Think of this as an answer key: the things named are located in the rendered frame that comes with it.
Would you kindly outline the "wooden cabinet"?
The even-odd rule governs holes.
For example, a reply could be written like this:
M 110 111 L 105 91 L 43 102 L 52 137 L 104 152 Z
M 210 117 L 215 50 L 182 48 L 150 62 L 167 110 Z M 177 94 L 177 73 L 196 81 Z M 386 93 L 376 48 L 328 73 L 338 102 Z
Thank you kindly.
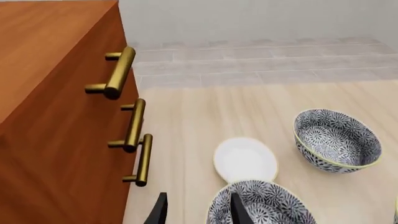
M 122 224 L 134 154 L 110 149 L 137 97 L 109 82 L 127 47 L 118 0 L 0 2 L 0 224 Z

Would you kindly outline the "white plate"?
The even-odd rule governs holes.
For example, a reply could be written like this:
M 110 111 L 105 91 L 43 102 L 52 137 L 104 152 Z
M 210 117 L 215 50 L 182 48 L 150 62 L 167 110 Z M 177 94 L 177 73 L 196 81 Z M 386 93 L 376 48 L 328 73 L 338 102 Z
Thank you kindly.
M 220 143 L 213 154 L 213 165 L 228 184 L 239 180 L 272 182 L 279 171 L 274 153 L 253 138 L 229 138 Z

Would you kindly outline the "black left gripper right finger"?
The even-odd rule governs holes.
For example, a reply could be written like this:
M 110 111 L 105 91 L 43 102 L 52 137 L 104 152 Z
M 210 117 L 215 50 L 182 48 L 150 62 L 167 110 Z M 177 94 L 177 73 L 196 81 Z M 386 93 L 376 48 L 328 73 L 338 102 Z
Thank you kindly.
M 237 193 L 231 194 L 230 207 L 233 224 L 251 224 L 251 218 Z

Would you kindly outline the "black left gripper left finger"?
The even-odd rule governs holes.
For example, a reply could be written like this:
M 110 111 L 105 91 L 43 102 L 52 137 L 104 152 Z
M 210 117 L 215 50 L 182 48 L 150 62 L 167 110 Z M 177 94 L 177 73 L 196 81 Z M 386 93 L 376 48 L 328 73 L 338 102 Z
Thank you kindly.
M 161 192 L 144 224 L 165 224 L 167 219 L 167 193 Z

